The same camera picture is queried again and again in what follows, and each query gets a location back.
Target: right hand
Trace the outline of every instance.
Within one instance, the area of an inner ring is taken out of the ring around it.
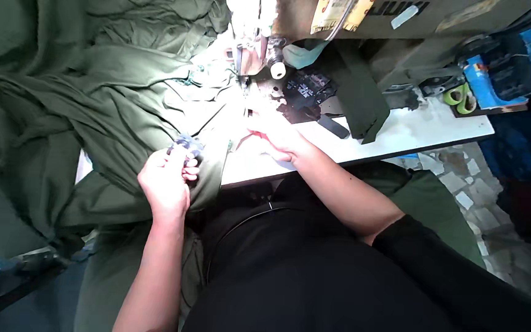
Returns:
[[[257,116],[250,117],[247,129],[269,142],[270,149],[266,152],[277,161],[295,162],[309,146],[306,138],[276,110],[261,111]]]

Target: black fabric piece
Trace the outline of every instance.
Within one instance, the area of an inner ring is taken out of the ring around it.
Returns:
[[[231,232],[183,330],[458,330],[400,268],[323,215],[277,210]]]
[[[531,331],[531,298],[456,254],[405,216],[373,247],[397,263],[453,321],[470,331]]]

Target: garment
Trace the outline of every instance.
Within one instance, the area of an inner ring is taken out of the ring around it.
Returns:
[[[224,0],[2,10],[17,26],[0,36],[0,257],[47,245],[69,257],[95,226],[149,220],[136,175],[182,132],[206,144],[191,210],[217,195],[241,92],[230,64],[190,58],[227,28]],[[75,185],[80,149],[93,171]]]
[[[425,227],[437,232],[448,246],[471,260],[476,266],[484,268],[474,234],[460,214],[453,196],[433,173],[408,171],[383,161],[354,165],[346,169],[388,195],[403,211],[413,215]],[[197,300],[194,293],[198,288],[203,288],[203,283],[198,280],[210,279],[219,273],[218,264],[215,265],[216,270],[210,268],[209,274],[204,271],[208,269],[212,261],[212,252],[215,252],[214,248],[220,239],[239,221],[253,215],[254,205],[247,200],[251,191],[251,188],[236,188],[222,192],[213,205],[213,208],[217,207],[219,211],[207,220],[203,229],[198,227],[197,231],[201,234],[203,245],[200,251],[203,250],[204,255],[202,259],[198,259],[198,255],[190,255],[192,260],[186,260],[186,267],[183,269],[185,275],[182,274],[182,288],[187,290],[184,292],[188,296],[185,297],[185,303],[181,303],[182,313],[188,313],[189,308]],[[328,232],[354,237],[353,233],[341,225],[327,209],[321,208],[321,201],[298,174],[285,178],[271,200],[273,208],[283,207],[286,210],[299,208],[308,211],[309,208],[303,206],[314,204],[317,215],[314,220],[322,220],[322,225]],[[122,301],[139,267],[148,229],[141,230],[140,227],[144,227],[141,223],[106,227],[111,231],[100,233],[96,244],[97,253],[90,259],[85,272],[77,309],[76,332],[105,332],[112,329]],[[284,234],[292,237],[289,231],[285,231]]]
[[[360,55],[357,41],[334,40],[323,49],[313,68],[339,85],[336,95],[352,138],[362,139],[362,144],[375,141],[390,109]]]
[[[431,171],[406,170],[384,161],[347,166],[358,179],[385,194],[401,211],[436,232],[442,241],[466,259],[484,268],[476,237],[460,213],[452,194]],[[314,192],[299,174],[292,174],[278,186],[277,201],[316,201]]]
[[[531,181],[531,101],[529,109],[490,116],[495,134],[478,143],[499,181]]]
[[[458,330],[390,259],[315,229],[304,215],[275,211],[234,231],[251,243],[225,238],[221,246],[235,246],[236,255],[200,294],[183,331]]]
[[[369,247],[316,206],[282,206],[206,243],[211,277],[185,332],[531,330],[531,298],[409,215]]]

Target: olive green fabric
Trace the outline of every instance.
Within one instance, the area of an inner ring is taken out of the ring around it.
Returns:
[[[0,256],[69,256],[100,224],[149,220],[136,175],[180,133],[206,148],[191,210],[220,186],[244,110],[231,64],[192,64],[225,0],[0,0]],[[93,172],[75,183],[84,149]]]
[[[376,140],[390,109],[360,55],[358,42],[334,40],[323,50],[314,67],[337,83],[336,96],[352,138],[366,144]]]
[[[100,228],[94,254],[89,258],[79,292],[75,332],[110,332],[122,302],[138,273],[151,223],[107,225]],[[200,238],[185,228],[182,284],[179,305],[181,330],[204,287],[203,247]]]

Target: label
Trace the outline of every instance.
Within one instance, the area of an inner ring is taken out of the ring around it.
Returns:
[[[356,0],[356,4],[343,23],[343,28],[349,31],[356,31],[373,3],[374,0]],[[343,12],[345,12],[348,4],[349,0],[319,0],[317,9],[314,12],[310,33],[314,34],[319,31],[333,29],[341,21]]]

